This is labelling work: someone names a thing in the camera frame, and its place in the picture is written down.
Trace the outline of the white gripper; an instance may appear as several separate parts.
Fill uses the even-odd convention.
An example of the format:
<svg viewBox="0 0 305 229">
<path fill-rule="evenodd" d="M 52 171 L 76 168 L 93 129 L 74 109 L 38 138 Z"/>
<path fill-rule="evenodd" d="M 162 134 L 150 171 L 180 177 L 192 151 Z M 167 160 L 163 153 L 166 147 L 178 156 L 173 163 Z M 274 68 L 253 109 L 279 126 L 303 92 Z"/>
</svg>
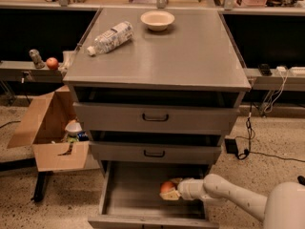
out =
<svg viewBox="0 0 305 229">
<path fill-rule="evenodd" d="M 179 200 L 182 197 L 184 200 L 201 200 L 205 196 L 205 189 L 203 187 L 202 179 L 182 177 L 172 178 L 171 182 L 175 185 L 178 184 L 177 190 L 170 190 L 168 192 L 161 192 L 161 196 L 164 200 Z"/>
</svg>

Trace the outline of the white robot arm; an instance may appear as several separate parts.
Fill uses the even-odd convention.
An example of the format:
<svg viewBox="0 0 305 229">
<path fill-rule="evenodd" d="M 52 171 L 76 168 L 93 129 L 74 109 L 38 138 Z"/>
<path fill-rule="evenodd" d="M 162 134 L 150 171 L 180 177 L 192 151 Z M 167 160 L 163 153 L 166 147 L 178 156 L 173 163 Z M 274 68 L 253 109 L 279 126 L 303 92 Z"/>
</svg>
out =
<svg viewBox="0 0 305 229">
<path fill-rule="evenodd" d="M 217 204 L 224 199 L 237 205 L 263 223 L 263 229 L 305 229 L 304 177 L 297 182 L 283 182 L 265 197 L 209 174 L 201 179 L 173 178 L 160 186 L 164 200 L 201 200 Z"/>
</svg>

